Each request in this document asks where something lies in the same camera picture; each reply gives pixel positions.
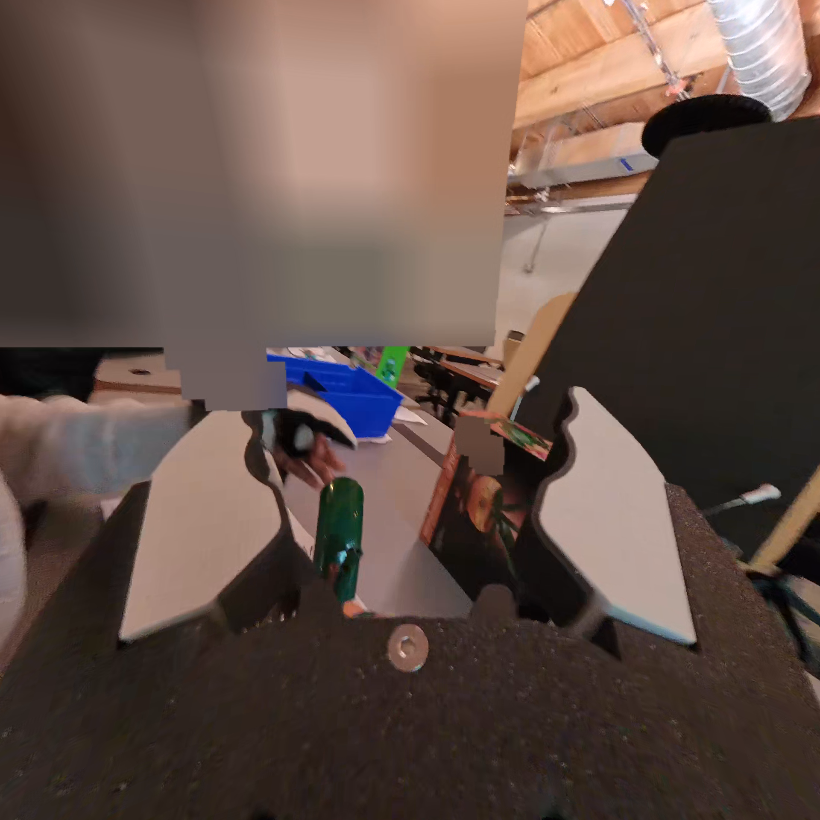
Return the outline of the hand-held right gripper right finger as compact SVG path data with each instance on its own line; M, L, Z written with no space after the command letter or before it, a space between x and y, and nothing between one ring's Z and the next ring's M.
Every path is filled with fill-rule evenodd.
M591 637L610 618L675 644L698 641L666 481L641 444L589 393L570 387L533 528L580 603L556 624Z

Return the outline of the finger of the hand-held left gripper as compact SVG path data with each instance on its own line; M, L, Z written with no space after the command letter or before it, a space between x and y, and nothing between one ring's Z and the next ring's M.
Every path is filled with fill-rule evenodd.
M357 448L352 429L332 405L312 392L288 391L285 447L313 448L319 435L346 448Z

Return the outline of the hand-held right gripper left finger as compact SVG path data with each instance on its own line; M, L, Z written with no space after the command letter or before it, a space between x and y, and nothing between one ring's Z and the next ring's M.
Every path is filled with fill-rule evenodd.
M215 615L254 626L296 580L302 526L269 483L272 462L237 412L210 413L165 456L149 486L122 642Z

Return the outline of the person's left forearm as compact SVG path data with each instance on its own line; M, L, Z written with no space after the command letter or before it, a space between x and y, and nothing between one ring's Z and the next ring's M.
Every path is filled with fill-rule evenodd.
M1 398L1 470L22 504L111 495L147 480L192 427L188 404Z

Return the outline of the person's left hand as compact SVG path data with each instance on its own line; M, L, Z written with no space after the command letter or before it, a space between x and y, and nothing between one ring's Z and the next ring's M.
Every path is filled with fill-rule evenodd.
M274 453L274 461L283 479L294 477L318 491L331 484L334 477L346 471L344 463L334 452L328 440L322 436L316 439L313 449L306 456L293 458L283 450L277 449Z

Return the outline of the blue plastic bin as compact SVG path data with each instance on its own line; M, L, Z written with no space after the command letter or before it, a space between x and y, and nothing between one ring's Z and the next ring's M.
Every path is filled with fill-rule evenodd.
M348 424L357 439L381 439L403 400L395 389L360 366L267 354L268 362L284 363L286 380L318 394Z

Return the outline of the white paper sheets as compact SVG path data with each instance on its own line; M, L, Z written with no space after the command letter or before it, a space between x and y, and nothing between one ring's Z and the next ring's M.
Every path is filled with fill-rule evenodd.
M392 420L392 423L388 430L381 436L370 436L370 437L359 437L357 438L357 445L385 445L392 440L391 431L398 432L398 427L400 425L409 425L411 427L414 426L427 426L429 422L427 417L421 415L419 413L414 412L414 410L400 406Z

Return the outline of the dark orchid print box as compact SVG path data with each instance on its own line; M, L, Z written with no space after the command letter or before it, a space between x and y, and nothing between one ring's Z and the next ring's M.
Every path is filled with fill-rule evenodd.
M471 600L491 585L518 594L515 548L551 448L507 416L458 416L420 539Z

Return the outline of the rounded plywood panel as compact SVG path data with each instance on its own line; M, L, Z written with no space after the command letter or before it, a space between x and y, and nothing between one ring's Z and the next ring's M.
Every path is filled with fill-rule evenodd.
M504 374L487 403L488 413L511 417L576 297L575 292L561 294L537 311L517 352L504 366Z

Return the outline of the person's grey hoodie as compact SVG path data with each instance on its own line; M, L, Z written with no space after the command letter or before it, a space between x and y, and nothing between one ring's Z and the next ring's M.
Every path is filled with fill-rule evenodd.
M27 564L21 510L1 479L1 646L4 647L25 608Z

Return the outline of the large black board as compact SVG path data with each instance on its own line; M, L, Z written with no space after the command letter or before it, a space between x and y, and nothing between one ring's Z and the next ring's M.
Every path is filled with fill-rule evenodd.
M585 388L750 559L819 462L818 118L670 143L564 317L518 420Z

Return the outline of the silver air duct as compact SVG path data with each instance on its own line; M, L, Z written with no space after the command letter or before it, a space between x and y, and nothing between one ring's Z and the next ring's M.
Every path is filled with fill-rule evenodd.
M812 75L797 1L709 1L741 94L790 117Z

